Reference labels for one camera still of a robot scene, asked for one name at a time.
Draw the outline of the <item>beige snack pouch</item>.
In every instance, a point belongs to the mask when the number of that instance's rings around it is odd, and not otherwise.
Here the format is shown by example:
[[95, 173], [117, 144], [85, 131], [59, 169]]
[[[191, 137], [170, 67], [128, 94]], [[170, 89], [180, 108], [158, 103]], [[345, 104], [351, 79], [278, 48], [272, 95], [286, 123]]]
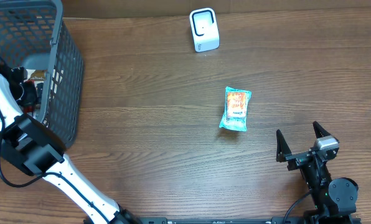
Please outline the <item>beige snack pouch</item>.
[[46, 70], [31, 70], [27, 69], [27, 80], [31, 80], [33, 82], [43, 82], [46, 80]]

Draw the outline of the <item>teal orange snack packet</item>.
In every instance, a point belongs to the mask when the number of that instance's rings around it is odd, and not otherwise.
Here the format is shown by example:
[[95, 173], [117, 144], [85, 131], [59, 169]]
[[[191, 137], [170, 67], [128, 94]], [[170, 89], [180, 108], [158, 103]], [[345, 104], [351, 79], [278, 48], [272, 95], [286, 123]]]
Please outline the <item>teal orange snack packet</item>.
[[225, 88], [225, 107], [219, 127], [231, 131], [247, 131], [248, 103], [252, 92], [227, 86]]

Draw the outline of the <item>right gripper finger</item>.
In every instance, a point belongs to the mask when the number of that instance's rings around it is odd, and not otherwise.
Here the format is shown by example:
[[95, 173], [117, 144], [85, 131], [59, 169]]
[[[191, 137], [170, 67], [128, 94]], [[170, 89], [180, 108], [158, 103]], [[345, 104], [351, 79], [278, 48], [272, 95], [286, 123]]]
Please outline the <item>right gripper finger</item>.
[[312, 125], [313, 125], [314, 132], [315, 132], [315, 135], [316, 135], [316, 138], [317, 139], [323, 138], [323, 137], [327, 137], [327, 136], [330, 136], [331, 135], [317, 121], [314, 121], [312, 123]]
[[277, 142], [276, 161], [286, 162], [287, 161], [286, 158], [288, 156], [291, 156], [292, 153], [280, 129], [276, 131], [276, 142]]

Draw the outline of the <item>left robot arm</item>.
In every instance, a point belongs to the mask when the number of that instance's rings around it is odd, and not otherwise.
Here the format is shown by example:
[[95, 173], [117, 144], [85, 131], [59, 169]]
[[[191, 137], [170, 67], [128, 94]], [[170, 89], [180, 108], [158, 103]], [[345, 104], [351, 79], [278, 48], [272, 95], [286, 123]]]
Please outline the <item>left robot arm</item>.
[[[140, 223], [140, 219], [99, 191], [65, 153], [65, 144], [48, 128], [21, 110], [25, 91], [0, 57], [0, 178], [14, 188], [40, 179], [60, 189], [87, 215], [88, 223]], [[14, 184], [3, 174], [5, 160], [32, 177]]]

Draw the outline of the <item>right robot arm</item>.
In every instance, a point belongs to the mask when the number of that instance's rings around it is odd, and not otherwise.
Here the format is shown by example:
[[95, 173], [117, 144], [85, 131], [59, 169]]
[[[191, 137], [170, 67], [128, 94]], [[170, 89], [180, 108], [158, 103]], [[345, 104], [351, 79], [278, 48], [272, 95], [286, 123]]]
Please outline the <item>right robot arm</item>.
[[[293, 154], [280, 130], [276, 131], [276, 160], [287, 162], [287, 168], [299, 170], [307, 184], [308, 192], [295, 201], [284, 215], [283, 223], [333, 223], [358, 224], [357, 211], [358, 184], [346, 177], [333, 179], [326, 166], [337, 156], [339, 140], [327, 132], [317, 121], [313, 122], [316, 140], [306, 152]], [[306, 197], [312, 197], [314, 210], [307, 210], [302, 217], [290, 217], [293, 209]]]

